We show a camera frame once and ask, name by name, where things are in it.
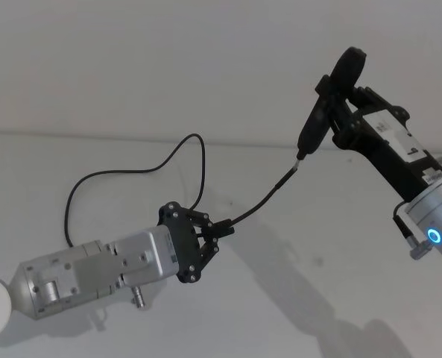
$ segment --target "bolt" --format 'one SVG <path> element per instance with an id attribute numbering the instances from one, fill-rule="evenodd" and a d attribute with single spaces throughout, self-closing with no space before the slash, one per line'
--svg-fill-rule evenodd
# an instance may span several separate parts
<path id="1" fill-rule="evenodd" d="M 145 299 L 143 298 L 143 295 L 141 293 L 140 287 L 133 287 L 131 288 L 131 292 L 133 293 L 133 299 L 131 302 L 136 305 L 138 309 L 142 309 L 146 307 Z"/>

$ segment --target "black clamp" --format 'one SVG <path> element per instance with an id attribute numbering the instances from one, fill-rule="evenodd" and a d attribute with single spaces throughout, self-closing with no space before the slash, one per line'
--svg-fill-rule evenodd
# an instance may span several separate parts
<path id="1" fill-rule="evenodd" d="M 160 208 L 158 225 L 167 226 L 171 233 L 179 263 L 177 278 L 182 283 L 199 281 L 202 270 L 219 252 L 218 239 L 234 233 L 230 220 L 213 223 L 209 214 L 181 207 L 174 201 Z"/>

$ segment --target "blue led ring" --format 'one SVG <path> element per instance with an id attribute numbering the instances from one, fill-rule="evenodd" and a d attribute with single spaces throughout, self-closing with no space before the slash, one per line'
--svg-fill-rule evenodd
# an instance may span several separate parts
<path id="1" fill-rule="evenodd" d="M 433 243 L 439 244 L 442 240 L 441 233 L 436 229 L 428 229 L 428 239 L 430 239 Z"/>

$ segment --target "white wall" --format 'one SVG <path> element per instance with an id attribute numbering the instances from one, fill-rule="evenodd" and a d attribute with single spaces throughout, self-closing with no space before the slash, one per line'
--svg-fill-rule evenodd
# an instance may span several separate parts
<path id="1" fill-rule="evenodd" d="M 291 145 L 351 45 L 442 150 L 442 0 L 0 0 L 0 130 Z"/>
<path id="2" fill-rule="evenodd" d="M 98 169 L 148 167 L 172 145 L 0 136 L 0 277 L 65 248 L 66 196 Z M 257 202 L 294 152 L 209 146 L 200 208 L 214 219 Z M 157 222 L 170 200 L 198 189 L 199 148 L 162 172 L 83 186 L 73 206 L 76 243 L 108 242 Z M 322 151 L 285 189 L 223 239 L 195 285 L 171 278 L 42 321 L 14 313 L 0 357 L 442 357 L 442 257 L 420 262 L 391 221 L 397 195 L 362 157 Z"/>

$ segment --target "white floor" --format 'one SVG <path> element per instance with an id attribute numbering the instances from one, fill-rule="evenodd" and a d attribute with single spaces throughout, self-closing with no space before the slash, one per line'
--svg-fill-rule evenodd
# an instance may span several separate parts
<path id="1" fill-rule="evenodd" d="M 147 168 L 172 147 L 0 135 L 0 277 L 66 247 L 63 209 L 78 178 Z M 214 220 L 246 210 L 294 155 L 208 147 L 200 210 Z M 91 180 L 74 201 L 73 240 L 108 242 L 155 225 L 167 201 L 190 205 L 200 162 L 190 145 L 154 175 Z M 409 259 L 391 221 L 398 201 L 359 155 L 319 152 L 222 240 L 199 283 L 147 288 L 142 313 L 129 292 L 38 322 L 14 313 L 0 357 L 442 357 L 442 257 Z"/>

